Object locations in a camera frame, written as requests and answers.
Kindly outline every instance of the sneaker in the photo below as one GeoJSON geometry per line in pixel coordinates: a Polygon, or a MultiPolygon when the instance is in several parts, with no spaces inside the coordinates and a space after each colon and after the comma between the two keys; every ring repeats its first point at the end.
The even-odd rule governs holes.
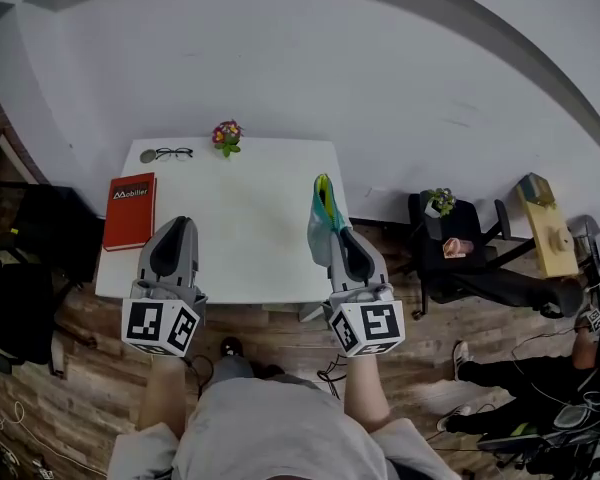
{"type": "Polygon", "coordinates": [[[466,341],[459,341],[453,347],[453,372],[456,381],[460,380],[458,371],[464,363],[468,363],[473,358],[469,355],[469,344],[466,341]]]}
{"type": "Polygon", "coordinates": [[[232,336],[225,338],[220,343],[220,355],[222,357],[226,356],[240,356],[244,357],[244,352],[242,350],[242,343],[238,338],[234,338],[232,336]]]}
{"type": "Polygon", "coordinates": [[[447,430],[447,422],[451,416],[469,416],[471,414],[471,406],[470,405],[461,405],[456,407],[453,411],[448,412],[442,418],[438,420],[438,424],[436,428],[439,432],[446,432],[447,430]]]}

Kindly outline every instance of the table leg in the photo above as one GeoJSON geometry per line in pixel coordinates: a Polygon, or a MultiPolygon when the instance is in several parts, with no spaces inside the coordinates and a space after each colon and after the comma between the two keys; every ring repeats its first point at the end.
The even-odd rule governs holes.
{"type": "Polygon", "coordinates": [[[307,304],[302,304],[300,308],[300,312],[298,313],[298,320],[300,322],[310,322],[322,316],[324,310],[322,309],[322,304],[320,302],[309,302],[307,304]]]}
{"type": "Polygon", "coordinates": [[[536,242],[533,238],[530,238],[526,242],[521,243],[518,247],[511,249],[509,252],[505,252],[502,256],[498,256],[496,259],[491,260],[487,263],[487,268],[500,268],[506,265],[510,261],[519,258],[523,254],[536,248],[536,242]]]}

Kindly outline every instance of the wooden floor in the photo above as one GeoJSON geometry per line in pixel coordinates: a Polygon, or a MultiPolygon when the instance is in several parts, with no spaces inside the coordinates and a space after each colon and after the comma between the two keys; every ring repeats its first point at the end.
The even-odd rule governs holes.
{"type": "MultiPolygon", "coordinates": [[[[13,205],[0,200],[0,229],[8,229],[12,211],[13,205]]],[[[385,254],[389,267],[404,261],[399,241],[383,236],[379,228],[358,230],[385,254]]],[[[504,250],[511,245],[516,244],[501,243],[499,248],[504,250]]],[[[511,267],[535,272],[533,255],[517,260],[511,267]]],[[[448,380],[456,340],[467,340],[476,359],[486,362],[509,358],[511,349],[526,338],[566,329],[571,324],[544,319],[531,310],[512,310],[474,298],[444,306],[430,302],[430,314],[414,322],[411,311],[420,305],[417,278],[394,275],[390,281],[404,304],[407,337],[395,351],[379,356],[383,385],[395,414],[410,418],[426,437],[437,433],[438,415],[460,403],[469,401],[475,410],[507,399],[499,390],[448,380]]],[[[81,335],[96,337],[97,350],[67,344],[65,380],[51,377],[46,367],[31,364],[16,368],[10,377],[0,374],[0,412],[14,420],[14,403],[20,401],[26,411],[23,423],[37,439],[58,453],[105,472],[116,435],[134,428],[149,359],[120,342],[120,303],[96,297],[93,285],[72,292],[58,320],[81,335]]],[[[300,324],[294,313],[268,312],[250,306],[210,306],[207,325],[195,337],[195,352],[216,359],[219,343],[226,335],[238,336],[249,358],[277,363],[289,373],[314,381],[318,380],[316,371],[326,368],[338,352],[332,333],[321,319],[300,324]]],[[[517,353],[522,357],[567,354],[572,340],[572,334],[535,340],[517,353]]],[[[204,376],[204,363],[199,365],[204,376]]],[[[193,373],[188,386],[189,407],[193,410],[193,373]]],[[[19,425],[5,423],[0,440],[23,463],[44,455],[56,478],[100,478],[54,456],[19,425]]],[[[444,434],[431,443],[441,449],[442,457],[457,472],[470,469],[478,479],[500,477],[493,456],[471,451],[475,449],[474,437],[444,434]]],[[[21,478],[29,477],[26,470],[30,471],[28,464],[21,478]]],[[[526,476],[513,469],[504,474],[507,479],[526,476]]]]}

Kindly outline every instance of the person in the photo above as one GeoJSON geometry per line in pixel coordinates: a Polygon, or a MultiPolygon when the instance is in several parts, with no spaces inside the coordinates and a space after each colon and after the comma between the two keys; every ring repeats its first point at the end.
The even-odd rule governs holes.
{"type": "Polygon", "coordinates": [[[453,349],[456,381],[501,387],[515,399],[495,410],[471,414],[469,405],[456,407],[438,421],[438,430],[486,434],[515,429],[521,423],[550,424],[578,394],[600,393],[600,369],[596,369],[598,344],[587,325],[576,322],[571,356],[533,357],[518,361],[480,364],[460,341],[453,349]]]}
{"type": "Polygon", "coordinates": [[[411,421],[391,415],[375,356],[349,358],[343,404],[277,367],[254,378],[235,338],[221,355],[188,425],[184,362],[153,358],[110,480],[459,480],[411,421]]]}

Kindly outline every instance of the person's arm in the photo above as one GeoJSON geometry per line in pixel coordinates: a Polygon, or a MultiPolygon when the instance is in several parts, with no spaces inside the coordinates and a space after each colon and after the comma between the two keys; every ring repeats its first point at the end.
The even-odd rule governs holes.
{"type": "Polygon", "coordinates": [[[576,332],[576,341],[573,343],[573,350],[571,351],[574,368],[578,370],[595,368],[598,344],[591,340],[591,333],[588,328],[582,327],[576,332]]]}
{"type": "Polygon", "coordinates": [[[185,364],[177,357],[154,356],[136,428],[165,423],[180,439],[187,418],[185,364]]]}
{"type": "Polygon", "coordinates": [[[392,420],[389,403],[380,384],[376,356],[349,358],[344,412],[369,433],[392,420]]]}

